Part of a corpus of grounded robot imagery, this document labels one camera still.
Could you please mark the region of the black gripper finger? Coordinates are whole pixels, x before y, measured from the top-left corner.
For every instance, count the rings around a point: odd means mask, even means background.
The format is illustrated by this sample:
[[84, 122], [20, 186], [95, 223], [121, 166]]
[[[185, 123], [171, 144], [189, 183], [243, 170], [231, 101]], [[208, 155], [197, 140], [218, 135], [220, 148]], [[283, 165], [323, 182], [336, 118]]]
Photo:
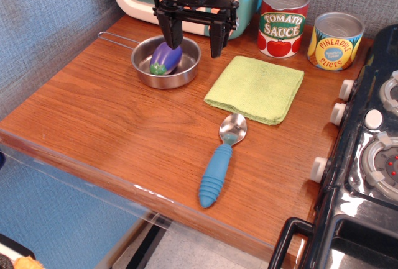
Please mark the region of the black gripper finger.
[[211, 57], [218, 58], [228, 44], [230, 27], [224, 22], [215, 22], [209, 27]]
[[167, 45], [176, 49], [183, 40], [182, 21], [174, 12], [157, 9], [155, 14]]

